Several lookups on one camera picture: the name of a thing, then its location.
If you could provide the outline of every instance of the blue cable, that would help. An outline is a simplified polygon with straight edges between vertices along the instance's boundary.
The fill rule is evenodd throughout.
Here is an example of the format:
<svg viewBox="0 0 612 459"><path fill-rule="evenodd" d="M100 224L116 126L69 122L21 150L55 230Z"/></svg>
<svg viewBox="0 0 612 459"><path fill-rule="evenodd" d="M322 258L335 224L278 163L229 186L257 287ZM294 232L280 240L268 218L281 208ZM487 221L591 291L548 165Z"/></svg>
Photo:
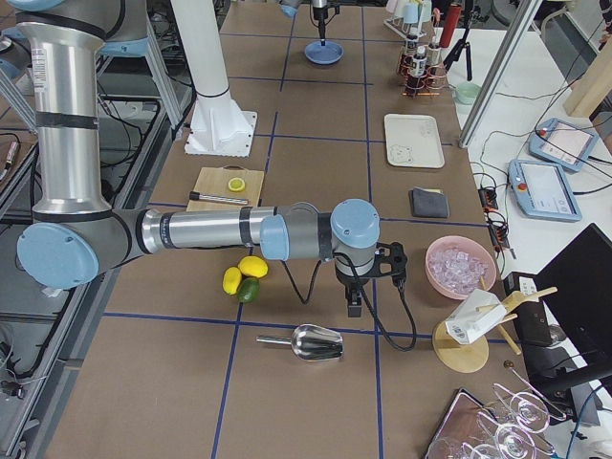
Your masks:
<svg viewBox="0 0 612 459"><path fill-rule="evenodd" d="M595 394L597 394L597 392L602 388L603 388L603 384L593 389L591 393L589 394L589 396L584 401L584 404L582 404L582 408L580 409L580 413L578 415L578 418L576 419L576 426L574 427L574 430L572 431L572 438L570 439L570 444L568 445L567 452L565 453L565 459L570 459L570 451L572 449L572 445L574 444L574 440L576 439L576 435L578 434L578 429L580 427L580 421L582 420L582 415L584 414L584 410L586 406L589 404L589 402L595 396Z"/></svg>

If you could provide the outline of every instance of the green bowl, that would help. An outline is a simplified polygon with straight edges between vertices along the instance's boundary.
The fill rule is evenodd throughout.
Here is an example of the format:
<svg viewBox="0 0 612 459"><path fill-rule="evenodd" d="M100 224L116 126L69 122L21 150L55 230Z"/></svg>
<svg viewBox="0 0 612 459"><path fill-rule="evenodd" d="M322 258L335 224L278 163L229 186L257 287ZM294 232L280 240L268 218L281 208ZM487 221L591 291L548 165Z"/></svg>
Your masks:
<svg viewBox="0 0 612 459"><path fill-rule="evenodd" d="M455 97L459 103L463 103L464 105L472 105L478 97L479 92L480 86L471 81L464 81L455 87Z"/></svg>

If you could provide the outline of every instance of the wooden cutting board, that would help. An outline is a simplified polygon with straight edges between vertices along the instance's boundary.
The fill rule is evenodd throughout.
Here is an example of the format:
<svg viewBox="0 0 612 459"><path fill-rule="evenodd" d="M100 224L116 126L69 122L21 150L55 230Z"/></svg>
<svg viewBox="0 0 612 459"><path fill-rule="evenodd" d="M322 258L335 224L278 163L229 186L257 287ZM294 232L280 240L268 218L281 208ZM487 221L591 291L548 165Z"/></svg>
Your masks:
<svg viewBox="0 0 612 459"><path fill-rule="evenodd" d="M240 177L247 184L243 191L234 192L228 188L228 182L234 177ZM256 207L259 203L259 194L261 193L263 183L264 172L262 170L248 170L241 167L202 167L193 191L228 198L248 199L249 203L247 206ZM189 201L187 212L237 209L240 207L242 206L234 204Z"/></svg>

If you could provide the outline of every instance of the bowl of ice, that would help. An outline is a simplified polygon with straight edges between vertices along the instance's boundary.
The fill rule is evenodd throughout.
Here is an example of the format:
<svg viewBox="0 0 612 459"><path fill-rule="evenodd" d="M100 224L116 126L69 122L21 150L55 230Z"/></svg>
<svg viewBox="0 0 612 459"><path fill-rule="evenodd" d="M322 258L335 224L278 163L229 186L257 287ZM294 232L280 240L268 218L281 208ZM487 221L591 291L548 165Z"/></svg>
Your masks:
<svg viewBox="0 0 612 459"><path fill-rule="evenodd" d="M452 299L466 299L475 289L489 290L497 277L492 256L463 236L433 241L425 256L425 271L433 288Z"/></svg>

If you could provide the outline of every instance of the black tripod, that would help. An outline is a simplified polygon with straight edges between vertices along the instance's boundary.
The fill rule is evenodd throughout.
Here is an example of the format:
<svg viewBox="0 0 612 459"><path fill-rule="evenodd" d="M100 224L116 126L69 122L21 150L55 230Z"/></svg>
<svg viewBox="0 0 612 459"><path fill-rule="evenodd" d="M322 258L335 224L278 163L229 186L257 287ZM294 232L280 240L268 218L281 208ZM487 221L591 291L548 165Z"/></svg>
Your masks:
<svg viewBox="0 0 612 459"><path fill-rule="evenodd" d="M450 70L450 66L453 62L457 62L459 57L461 57L461 53L463 50L466 50L466 66L468 72L468 81L471 81L471 49L470 43L468 42L468 35L470 34L470 26L475 15L473 0L466 1L466 9L465 11L469 11L466 14L463 22L464 32L463 36L457 41L455 46L452 47L450 53L448 53L447 58L444 59L444 68Z"/></svg>

